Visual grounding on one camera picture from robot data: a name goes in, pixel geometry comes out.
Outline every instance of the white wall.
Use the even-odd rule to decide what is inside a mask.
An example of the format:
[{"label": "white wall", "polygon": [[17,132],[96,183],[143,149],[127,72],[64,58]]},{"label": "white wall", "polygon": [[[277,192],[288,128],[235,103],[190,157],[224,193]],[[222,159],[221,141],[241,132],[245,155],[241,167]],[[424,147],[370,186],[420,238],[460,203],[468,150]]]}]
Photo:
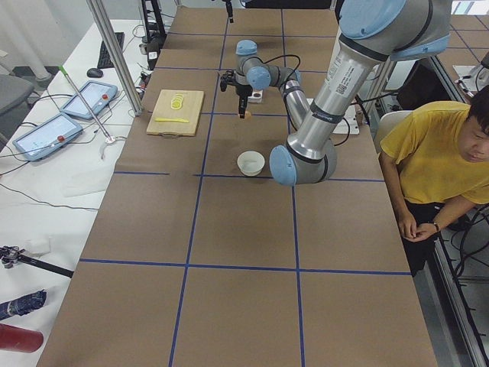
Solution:
[{"label": "white wall", "polygon": [[[141,0],[104,0],[111,19],[141,19]],[[182,5],[196,8],[224,7],[222,0],[182,0]],[[164,14],[174,15],[174,0],[160,0]],[[234,8],[242,8],[239,0],[232,0]],[[15,20],[19,31],[46,66],[63,64],[79,40],[93,23],[86,0],[0,0],[0,11]],[[164,17],[165,24],[171,18]],[[8,52],[2,63],[13,69],[28,65],[0,24],[0,50]],[[7,73],[0,67],[0,73]]]}]

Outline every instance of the white bowl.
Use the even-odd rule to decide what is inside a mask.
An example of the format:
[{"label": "white bowl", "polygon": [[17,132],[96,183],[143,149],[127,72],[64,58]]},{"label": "white bowl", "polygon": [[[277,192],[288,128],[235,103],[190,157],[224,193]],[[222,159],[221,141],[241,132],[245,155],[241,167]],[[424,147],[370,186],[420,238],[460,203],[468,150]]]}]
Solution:
[{"label": "white bowl", "polygon": [[245,151],[237,160],[239,170],[245,176],[256,176],[265,165],[265,158],[257,151]]}]

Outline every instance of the yellow t-shirt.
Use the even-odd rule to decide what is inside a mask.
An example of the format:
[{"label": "yellow t-shirt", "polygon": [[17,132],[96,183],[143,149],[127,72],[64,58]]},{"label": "yellow t-shirt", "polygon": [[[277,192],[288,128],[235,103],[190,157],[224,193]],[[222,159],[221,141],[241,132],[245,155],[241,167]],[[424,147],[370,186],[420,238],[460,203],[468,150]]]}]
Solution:
[{"label": "yellow t-shirt", "polygon": [[467,162],[458,153],[469,108],[452,101],[428,103],[382,139],[382,150],[401,169],[400,185],[410,203],[444,203],[458,195],[489,203],[489,162]]}]

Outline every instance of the blue folded umbrella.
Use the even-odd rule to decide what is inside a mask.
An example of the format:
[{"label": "blue folded umbrella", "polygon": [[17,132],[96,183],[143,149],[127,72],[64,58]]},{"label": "blue folded umbrella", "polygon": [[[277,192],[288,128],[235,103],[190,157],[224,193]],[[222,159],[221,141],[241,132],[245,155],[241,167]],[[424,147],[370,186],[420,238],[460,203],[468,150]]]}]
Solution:
[{"label": "blue folded umbrella", "polygon": [[41,308],[45,301],[46,292],[43,289],[42,291],[22,296],[16,300],[4,302],[3,304],[0,304],[0,320],[7,319],[14,315],[22,316],[30,313]]}]

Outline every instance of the white desk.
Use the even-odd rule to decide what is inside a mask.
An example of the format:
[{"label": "white desk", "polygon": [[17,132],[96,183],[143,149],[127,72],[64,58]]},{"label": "white desk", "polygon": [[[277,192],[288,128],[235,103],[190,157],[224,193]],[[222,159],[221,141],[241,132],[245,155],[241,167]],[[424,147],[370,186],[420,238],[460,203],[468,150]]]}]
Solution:
[{"label": "white desk", "polygon": [[[140,21],[112,22],[114,31],[125,32],[124,56],[134,81],[138,80],[143,70],[141,66],[147,66],[146,57],[141,55],[138,48],[141,39],[133,37],[133,30],[139,24]],[[134,33],[141,36],[144,30],[139,27]],[[78,87],[87,81],[86,71],[90,67],[96,66],[101,40],[98,28],[93,24],[64,64],[66,71]],[[111,102],[111,106],[114,106],[112,116],[108,113],[102,118],[102,121],[106,119],[105,126],[111,135],[127,136],[134,114],[124,96],[115,69],[104,69],[104,76],[99,80],[116,85],[119,92],[122,92],[119,103]],[[47,90],[50,94],[73,94],[70,85],[60,73],[53,78]],[[56,98],[55,100],[58,106],[62,106],[66,98]],[[44,99],[36,104],[25,121],[40,124],[57,113],[57,107],[53,102],[50,99]],[[81,122],[86,129],[75,140],[76,143],[89,141],[93,138],[97,125],[89,126],[90,123]],[[30,129],[31,127],[27,125],[21,126],[13,139]],[[105,194],[105,188],[110,181],[115,161],[124,146],[123,141],[108,146],[105,149],[105,159],[101,160],[100,148],[104,141],[105,137],[99,131],[89,144],[67,145],[62,151],[56,152],[41,162],[27,164],[17,171],[6,174],[0,178],[0,183],[52,204],[99,208]],[[11,144],[8,146],[17,153]],[[8,154],[10,152],[4,149],[0,155]],[[21,162],[13,157],[2,158],[0,160],[0,172],[9,171],[20,164]],[[0,206],[1,246],[16,245],[35,252],[36,248],[40,248],[37,244],[42,245],[50,242],[50,252],[39,259],[62,268],[75,269],[96,217],[95,210],[54,208],[41,205],[19,193],[7,191],[4,187],[0,187],[0,200],[2,202]],[[12,269],[1,267],[0,279],[2,285],[0,287],[0,303],[42,289],[47,292],[47,301],[41,309],[22,317],[14,316],[0,321],[0,323],[39,330],[43,333],[44,344],[36,352],[27,354],[0,351],[2,365],[35,366],[50,335],[70,279],[21,263]]]}]

